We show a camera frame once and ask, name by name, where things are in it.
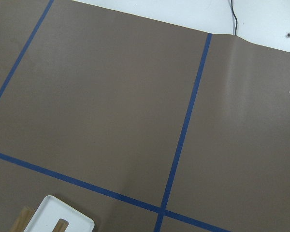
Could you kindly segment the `brown table mat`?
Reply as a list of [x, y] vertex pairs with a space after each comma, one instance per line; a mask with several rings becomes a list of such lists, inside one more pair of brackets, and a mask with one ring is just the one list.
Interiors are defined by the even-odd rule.
[[96, 232], [290, 232], [290, 53], [0, 0], [0, 232], [47, 195]]

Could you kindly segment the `white rectangular tray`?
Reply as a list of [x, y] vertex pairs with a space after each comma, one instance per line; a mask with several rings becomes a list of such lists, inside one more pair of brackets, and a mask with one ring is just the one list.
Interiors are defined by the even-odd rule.
[[65, 230], [67, 232], [91, 232], [95, 226], [91, 218], [60, 199], [48, 195], [42, 200], [24, 231], [51, 232], [61, 219], [68, 223]]

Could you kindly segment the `wooden chopstick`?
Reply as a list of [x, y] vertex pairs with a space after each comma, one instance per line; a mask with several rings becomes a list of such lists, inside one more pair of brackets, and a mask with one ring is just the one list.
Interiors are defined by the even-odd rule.
[[60, 218], [55, 227], [53, 228], [52, 232], [65, 232], [68, 225], [69, 225], [68, 221]]
[[34, 209], [28, 206], [24, 206], [12, 227], [9, 229], [9, 232], [23, 232], [33, 217], [34, 213]]

